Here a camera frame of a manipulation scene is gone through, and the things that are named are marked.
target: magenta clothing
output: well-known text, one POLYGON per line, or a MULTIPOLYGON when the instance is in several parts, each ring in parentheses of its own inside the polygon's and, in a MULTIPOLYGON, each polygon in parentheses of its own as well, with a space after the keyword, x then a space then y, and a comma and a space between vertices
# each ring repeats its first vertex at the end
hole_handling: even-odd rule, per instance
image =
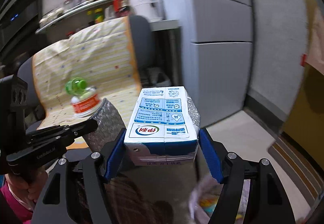
POLYGON ((16 216, 23 222, 23 224, 30 224, 33 213, 20 204, 9 191, 8 183, 1 188, 1 192, 6 199, 7 203, 14 211, 16 216))

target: human hand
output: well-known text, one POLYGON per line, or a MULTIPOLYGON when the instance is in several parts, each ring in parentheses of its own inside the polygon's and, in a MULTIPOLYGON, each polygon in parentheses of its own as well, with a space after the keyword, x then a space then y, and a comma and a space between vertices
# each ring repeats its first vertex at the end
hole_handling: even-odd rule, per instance
POLYGON ((21 200, 26 201, 26 198, 37 201, 48 178, 47 172, 43 167, 39 168, 34 173, 34 181, 27 183, 22 177, 14 174, 7 174, 5 178, 12 192, 21 200))

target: tile floor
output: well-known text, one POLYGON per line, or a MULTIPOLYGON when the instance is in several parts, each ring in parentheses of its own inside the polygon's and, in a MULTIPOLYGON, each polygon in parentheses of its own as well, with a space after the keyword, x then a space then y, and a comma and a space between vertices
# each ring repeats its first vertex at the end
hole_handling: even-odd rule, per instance
MULTIPOLYGON (((306 200, 292 180, 268 154, 274 138, 244 111, 240 111, 207 128, 211 137, 224 144, 228 151, 243 159, 259 161, 267 158, 275 168, 288 198, 295 219, 304 218, 310 210, 306 200)), ((165 200, 174 210, 174 224, 192 223, 188 212, 188 198, 196 185, 193 164, 177 167, 139 167, 126 173, 142 190, 149 201, 165 200)))

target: orange label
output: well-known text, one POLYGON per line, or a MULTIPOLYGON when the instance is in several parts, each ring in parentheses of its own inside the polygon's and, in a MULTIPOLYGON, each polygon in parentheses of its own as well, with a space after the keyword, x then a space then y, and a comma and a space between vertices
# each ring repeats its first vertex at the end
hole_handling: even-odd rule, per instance
POLYGON ((90 98, 87 98, 84 101, 80 101, 78 103, 72 104, 72 106, 73 106, 75 113, 82 113, 82 112, 92 109, 99 102, 100 102, 100 100, 98 98, 98 94, 95 94, 95 95, 91 96, 90 98))

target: yellow striped cloth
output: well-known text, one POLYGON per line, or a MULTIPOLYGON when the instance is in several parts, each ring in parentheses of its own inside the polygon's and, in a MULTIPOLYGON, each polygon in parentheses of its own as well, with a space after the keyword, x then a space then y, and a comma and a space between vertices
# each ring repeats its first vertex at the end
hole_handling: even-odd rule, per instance
MULTIPOLYGON (((46 111, 38 129, 89 118, 74 117, 71 96, 64 89, 74 77, 96 86, 99 97, 113 103, 128 125, 141 89, 128 17, 87 27, 44 48, 32 62, 35 89, 46 111)), ((86 146, 80 137, 70 148, 86 146)))

